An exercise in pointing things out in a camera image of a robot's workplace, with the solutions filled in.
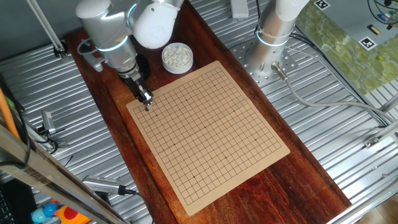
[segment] bowl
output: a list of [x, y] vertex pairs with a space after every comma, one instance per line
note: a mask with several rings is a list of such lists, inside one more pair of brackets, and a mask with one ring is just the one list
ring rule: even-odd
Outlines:
[[[187, 51], [185, 52], [185, 51], [181, 50], [182, 54], [178, 55], [179, 52], [174, 53], [174, 51], [178, 51], [178, 48], [186, 48]], [[184, 54], [187, 55], [186, 62], [182, 62], [183, 58], [179, 58], [180, 60], [177, 60], [177, 58], [172, 58], [173, 56], [182, 56]], [[168, 72], [173, 73], [173, 74], [183, 74], [183, 73], [187, 72], [188, 70], [190, 70], [193, 65], [192, 50], [190, 47], [188, 47], [186, 44], [183, 44], [183, 43], [169, 44], [168, 46], [166, 46], [163, 49], [162, 61], [163, 61], [163, 67]]]

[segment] dark wooden tabletop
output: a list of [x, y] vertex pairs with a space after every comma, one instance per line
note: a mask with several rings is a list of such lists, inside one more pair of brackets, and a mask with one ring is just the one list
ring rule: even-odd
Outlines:
[[[192, 49], [194, 63], [189, 72], [219, 60], [291, 151], [189, 217], [126, 108], [135, 100], [129, 88], [117, 71], [104, 65], [98, 73], [77, 54], [77, 45], [87, 37], [80, 30], [65, 41], [139, 191], [154, 205], [156, 223], [326, 223], [351, 205], [232, 53], [185, 1], [170, 43], [181, 42]], [[181, 77], [163, 68], [162, 49], [147, 50], [131, 39], [149, 59], [147, 84], [152, 91]]]

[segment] metal grating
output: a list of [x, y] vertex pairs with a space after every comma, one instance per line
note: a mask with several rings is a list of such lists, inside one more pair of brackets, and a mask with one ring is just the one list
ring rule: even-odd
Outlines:
[[[54, 157], [79, 179], [86, 175], [118, 178], [130, 189], [136, 185], [72, 57], [60, 60], [52, 46], [0, 63], [2, 73], [17, 100], [25, 107], [25, 119], [38, 128], [40, 111], [52, 112], [57, 129], [53, 140], [66, 141]], [[37, 204], [49, 197], [34, 190]], [[150, 223], [149, 212], [138, 196], [112, 195], [111, 205], [127, 220]]]
[[[231, 50], [254, 38], [257, 23], [256, 2], [248, 0], [249, 18], [237, 21], [231, 17], [229, 0], [190, 1], [220, 40]], [[264, 7], [266, 1], [260, 0]], [[290, 40], [290, 45], [312, 54], [307, 45]], [[297, 92], [310, 101], [356, 101], [340, 77], [335, 77], [313, 58], [291, 52], [298, 70], [289, 74]], [[55, 124], [66, 131], [54, 139], [68, 142], [68, 149], [55, 157], [77, 177], [102, 175], [120, 178], [129, 188], [136, 188], [117, 147], [79, 74], [72, 58], [61, 61], [47, 46], [0, 63], [0, 72], [10, 84], [16, 98], [26, 107], [26, 118], [34, 125], [41, 123], [40, 110], [50, 110]], [[308, 149], [319, 160], [331, 178], [354, 203], [384, 185], [398, 174], [398, 148], [387, 138], [367, 149], [363, 141], [380, 131], [379, 123], [365, 110], [350, 106], [311, 108], [290, 94], [286, 85], [276, 79], [261, 86], [262, 91]], [[35, 192], [38, 203], [48, 197]], [[114, 208], [135, 223], [149, 223], [148, 211], [140, 198], [114, 196]]]
[[[380, 108], [384, 103], [387, 103], [393, 96], [398, 94], [398, 79], [395, 79], [385, 85], [373, 90], [365, 95], [365, 97], [376, 107]], [[398, 119], [398, 106], [391, 109], [388, 115], [394, 119]]]
[[[259, 2], [263, 9], [268, 1]], [[228, 0], [192, 0], [191, 3], [231, 51], [254, 38], [258, 20], [255, 1], [248, 0], [249, 17], [243, 21], [231, 17]], [[287, 44], [318, 55], [294, 39]], [[335, 71], [330, 73], [312, 57], [287, 50], [298, 63], [298, 70], [290, 73], [289, 78], [300, 96], [320, 103], [357, 101], [348, 84], [340, 82], [344, 78], [334, 75], [337, 74]], [[261, 90], [352, 203], [365, 198], [398, 174], [395, 165], [398, 148], [392, 138], [369, 149], [363, 144], [380, 131], [379, 123], [367, 111], [352, 106], [307, 107], [297, 102], [280, 79], [262, 84]]]

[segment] metal bracket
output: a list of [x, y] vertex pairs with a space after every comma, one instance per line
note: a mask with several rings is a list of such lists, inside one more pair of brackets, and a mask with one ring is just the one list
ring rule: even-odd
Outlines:
[[[263, 87], [265, 84], [272, 82], [276, 79], [279, 79], [279, 76], [276, 72], [266, 73], [260, 71], [251, 70], [246, 65], [246, 53], [250, 49], [250, 46], [253, 45], [255, 39], [244, 42], [243, 44], [239, 44], [231, 49], [232, 54], [237, 58], [240, 64], [246, 69], [250, 76], [252, 76], [253, 80], [257, 83], [259, 87]], [[290, 56], [290, 54], [284, 50], [283, 51], [282, 61], [279, 63], [281, 69], [285, 73], [292, 73], [298, 68], [296, 61]]]
[[398, 139], [398, 120], [391, 123], [387, 127], [385, 127], [380, 132], [374, 134], [372, 137], [367, 139], [365, 142], [365, 146], [367, 148], [373, 146], [374, 144], [383, 141], [385, 138], [393, 137], [395, 140]]
[[374, 144], [377, 144], [377, 143], [379, 143], [379, 139], [375, 136], [372, 136], [371, 138], [369, 138], [368, 140], [363, 142], [363, 144], [365, 144], [365, 146], [367, 148], [370, 148], [371, 146], [373, 146]]

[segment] gray cable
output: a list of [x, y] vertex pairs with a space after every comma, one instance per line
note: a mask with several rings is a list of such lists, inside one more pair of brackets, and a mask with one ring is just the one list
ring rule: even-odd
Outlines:
[[394, 122], [395, 120], [392, 119], [390, 116], [388, 116], [387, 114], [385, 114], [385, 112], [376, 109], [372, 106], [366, 105], [364, 103], [357, 103], [357, 102], [335, 102], [335, 103], [311, 103], [308, 101], [305, 101], [303, 98], [301, 98], [296, 91], [293, 89], [292, 84], [290, 84], [289, 79], [285, 80], [287, 87], [291, 90], [292, 94], [303, 104], [308, 105], [308, 106], [314, 106], [314, 107], [329, 107], [329, 106], [342, 106], [342, 105], [350, 105], [350, 106], [358, 106], [358, 107], [362, 107], [371, 111], [374, 111], [375, 113], [385, 117], [386, 119], [388, 119], [390, 122]]
[[[314, 55], [311, 55], [311, 54], [309, 54], [309, 53], [306, 53], [306, 52], [304, 52], [304, 51], [302, 51], [302, 50], [296, 50], [296, 48], [295, 47], [293, 47], [293, 46], [289, 46], [289, 45], [286, 45], [286, 47], [289, 49], [289, 50], [293, 50], [293, 51], [295, 51], [295, 52], [298, 52], [298, 53], [301, 53], [301, 54], [305, 54], [305, 55], [308, 55], [308, 56], [310, 56], [310, 57], [312, 57], [312, 58], [314, 58], [315, 60], [317, 60], [319, 63], [321, 63], [339, 82], [340, 82], [340, 84], [342, 84], [343, 86], [344, 86], [344, 84], [335, 76], [335, 74], [333, 73], [333, 72], [331, 72], [331, 70], [321, 61], [321, 60], [319, 60], [318, 58], [316, 58]], [[353, 96], [355, 96], [355, 94], [352, 92], [352, 91], [350, 91], [349, 89], [347, 89], [346, 88], [346, 90], [347, 91], [349, 91]], [[367, 105], [367, 104], [365, 104], [365, 103], [358, 103], [358, 104], [360, 104], [360, 105], [366, 105], [366, 106], [369, 106], [369, 105]], [[379, 109], [376, 109], [376, 108], [374, 108], [374, 107], [372, 107], [372, 106], [369, 106], [369, 107], [371, 107], [372, 109], [374, 109], [374, 110], [372, 110], [372, 109], [370, 109], [371, 111], [373, 111], [373, 112], [375, 112], [377, 115], [381, 115], [381, 116], [383, 116], [383, 117], [385, 117], [385, 118], [387, 118], [390, 122], [394, 122], [395, 120], [393, 120], [390, 116], [388, 116], [387, 114], [385, 114], [385, 112], [383, 112], [383, 111], [381, 111], [381, 110], [379, 110]]]
[[92, 50], [91, 52], [85, 52], [85, 53], [80, 52], [80, 47], [81, 47], [85, 42], [87, 42], [87, 41], [89, 41], [89, 40], [91, 40], [91, 38], [87, 38], [87, 39], [85, 39], [85, 40], [82, 40], [82, 42], [77, 46], [77, 53], [78, 53], [78, 54], [80, 54], [80, 55], [90, 55], [90, 54], [92, 54], [92, 53], [98, 51], [98, 49], [94, 49], [94, 50]]

